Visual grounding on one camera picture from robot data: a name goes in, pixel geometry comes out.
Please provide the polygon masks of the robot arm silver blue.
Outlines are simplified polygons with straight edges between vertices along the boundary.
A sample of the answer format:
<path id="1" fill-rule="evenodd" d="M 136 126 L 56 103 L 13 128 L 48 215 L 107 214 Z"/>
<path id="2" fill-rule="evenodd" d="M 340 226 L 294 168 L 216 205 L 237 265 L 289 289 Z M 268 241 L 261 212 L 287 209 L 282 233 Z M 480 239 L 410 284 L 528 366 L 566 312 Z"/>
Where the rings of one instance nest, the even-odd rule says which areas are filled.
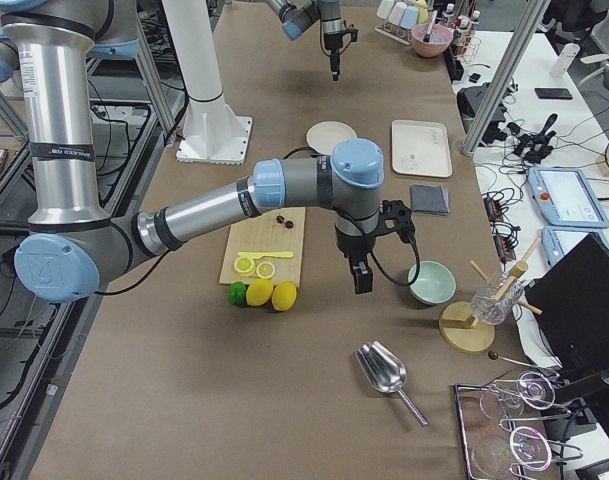
<path id="1" fill-rule="evenodd" d="M 304 1 L 297 6 L 291 1 L 270 0 L 265 4 L 277 15 L 282 30 L 290 40 L 301 37 L 310 27 L 319 24 L 320 49 L 329 59 L 333 81 L 341 75 L 341 56 L 358 40 L 359 30 L 349 25 L 336 0 Z"/>
<path id="2" fill-rule="evenodd" d="M 335 232 L 357 293 L 372 288 L 369 260 L 383 234 L 384 156 L 350 139 L 328 156 L 258 162 L 250 176 L 155 212 L 114 217 L 100 204 L 87 60 L 140 50 L 132 1 L 1 1 L 16 49 L 37 198 L 14 254 L 24 287 L 53 303 L 102 294 L 138 265 L 211 231 L 283 207 L 336 213 Z"/>

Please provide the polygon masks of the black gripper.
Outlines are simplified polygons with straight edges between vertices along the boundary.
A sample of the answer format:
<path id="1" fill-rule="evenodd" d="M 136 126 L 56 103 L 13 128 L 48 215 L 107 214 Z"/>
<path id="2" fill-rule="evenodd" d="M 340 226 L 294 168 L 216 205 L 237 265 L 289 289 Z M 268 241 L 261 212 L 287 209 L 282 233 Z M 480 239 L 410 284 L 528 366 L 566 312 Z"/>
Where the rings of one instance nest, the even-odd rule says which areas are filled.
<path id="1" fill-rule="evenodd" d="M 373 271 L 367 256 L 375 246 L 375 230 L 362 222 L 335 223 L 336 243 L 344 257 L 349 260 L 356 295 L 370 293 L 373 289 Z"/>
<path id="2" fill-rule="evenodd" d="M 348 24 L 345 19 L 337 18 L 321 21 L 321 41 L 322 50 L 329 56 L 332 80 L 338 81 L 340 78 L 340 53 L 344 48 L 344 37 L 349 36 L 349 42 L 358 40 L 358 30 L 353 24 Z"/>

